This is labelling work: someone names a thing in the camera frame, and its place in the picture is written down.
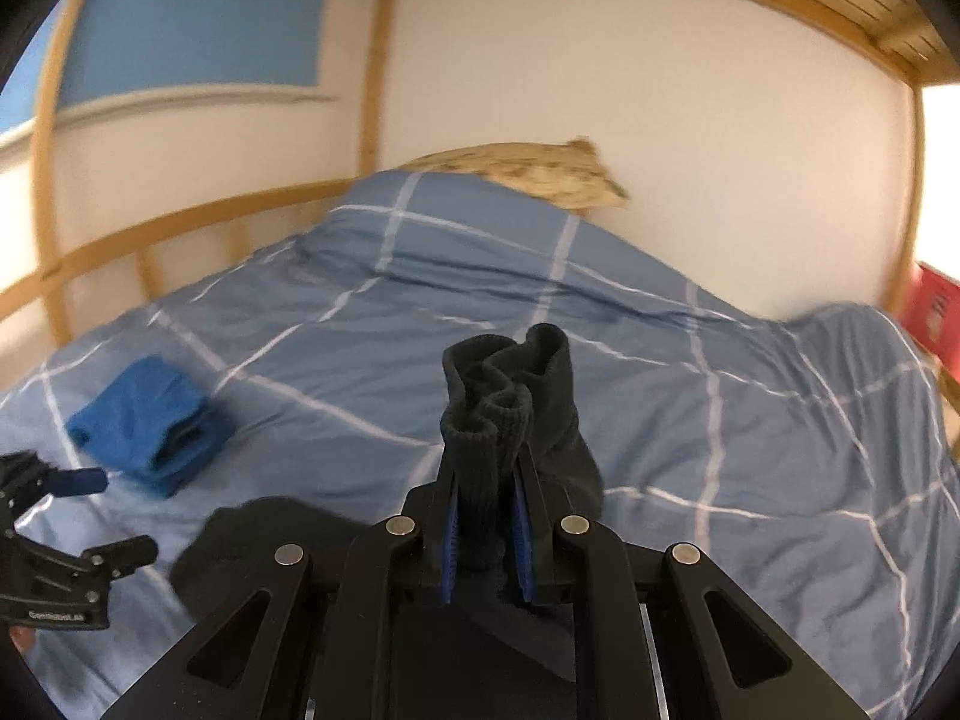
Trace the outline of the person's left hand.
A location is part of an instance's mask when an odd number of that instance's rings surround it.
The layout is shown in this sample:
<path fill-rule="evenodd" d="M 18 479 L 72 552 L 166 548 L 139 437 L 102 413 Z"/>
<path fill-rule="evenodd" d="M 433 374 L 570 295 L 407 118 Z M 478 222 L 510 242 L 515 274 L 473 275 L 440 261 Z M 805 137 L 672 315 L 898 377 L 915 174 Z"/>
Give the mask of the person's left hand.
<path fill-rule="evenodd" d="M 37 632 L 31 628 L 13 626 L 10 629 L 10 639 L 18 653 L 21 656 L 26 656 L 36 647 Z"/>

